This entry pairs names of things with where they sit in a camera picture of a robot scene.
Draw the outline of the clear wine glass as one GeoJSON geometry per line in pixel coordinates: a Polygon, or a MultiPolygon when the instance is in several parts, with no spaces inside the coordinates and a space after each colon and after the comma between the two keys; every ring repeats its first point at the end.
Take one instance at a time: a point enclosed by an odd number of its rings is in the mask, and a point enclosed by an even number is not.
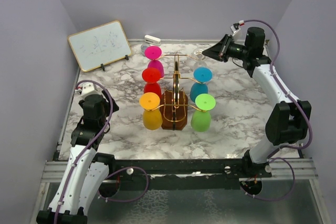
{"type": "Polygon", "coordinates": [[[207,68],[207,63],[205,62],[206,57],[202,54],[203,50],[200,48],[196,48],[192,53],[191,57],[194,59],[195,63],[193,66],[193,70],[197,68],[204,67],[207,68]]]}

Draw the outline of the blue wine glass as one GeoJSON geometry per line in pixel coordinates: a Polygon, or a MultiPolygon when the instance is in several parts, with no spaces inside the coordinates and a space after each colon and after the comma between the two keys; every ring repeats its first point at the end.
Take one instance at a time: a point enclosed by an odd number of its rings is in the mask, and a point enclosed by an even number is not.
{"type": "Polygon", "coordinates": [[[210,69],[206,67],[199,67],[193,73],[195,82],[190,90],[190,98],[195,102],[196,97],[203,93],[208,93],[207,83],[211,81],[213,74],[210,69]]]}

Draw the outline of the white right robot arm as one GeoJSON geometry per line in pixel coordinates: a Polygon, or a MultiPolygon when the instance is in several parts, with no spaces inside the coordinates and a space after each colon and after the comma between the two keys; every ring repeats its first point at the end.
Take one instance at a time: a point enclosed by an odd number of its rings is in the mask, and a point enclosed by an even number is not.
{"type": "Polygon", "coordinates": [[[232,35],[225,35],[202,54],[220,62],[229,58],[241,60],[243,68],[262,88],[273,110],[265,126],[265,138],[247,150],[242,158],[241,171],[254,177],[267,161],[282,148],[294,148],[307,136],[311,104],[292,95],[277,75],[272,60],[264,55],[265,31],[249,27],[244,44],[235,43],[232,35]]]}

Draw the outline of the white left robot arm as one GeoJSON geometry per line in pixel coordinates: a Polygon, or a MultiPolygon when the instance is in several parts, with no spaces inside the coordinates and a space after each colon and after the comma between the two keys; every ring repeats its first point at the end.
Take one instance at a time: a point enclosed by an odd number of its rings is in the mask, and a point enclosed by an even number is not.
{"type": "Polygon", "coordinates": [[[114,157],[97,150],[109,131],[112,113],[119,107],[105,91],[86,96],[79,105],[83,115],[71,134],[64,175],[47,210],[39,211],[37,223],[87,223],[88,210],[101,183],[115,175],[114,157]]]}

